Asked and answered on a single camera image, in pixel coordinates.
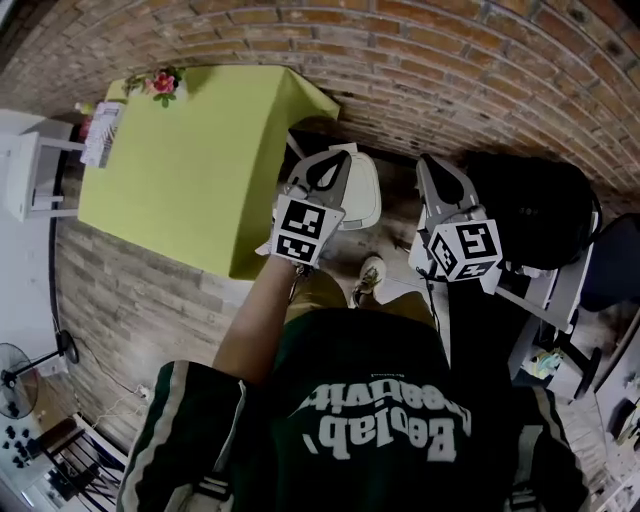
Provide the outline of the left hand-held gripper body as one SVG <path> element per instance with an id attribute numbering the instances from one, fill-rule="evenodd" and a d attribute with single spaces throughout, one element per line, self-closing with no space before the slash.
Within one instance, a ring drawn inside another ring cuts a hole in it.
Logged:
<path id="1" fill-rule="evenodd" d="M 345 188 L 326 191 L 286 185 L 278 196 L 270 254 L 303 265 L 317 265 L 320 253 L 345 217 Z"/>

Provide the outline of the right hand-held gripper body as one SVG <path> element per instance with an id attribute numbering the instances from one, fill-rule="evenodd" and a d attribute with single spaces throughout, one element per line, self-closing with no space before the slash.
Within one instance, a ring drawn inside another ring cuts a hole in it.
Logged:
<path id="1" fill-rule="evenodd" d="M 449 283 L 482 279 L 502 260 L 496 222 L 483 206 L 475 205 L 429 217 L 423 245 L 435 262 L 433 275 Z"/>

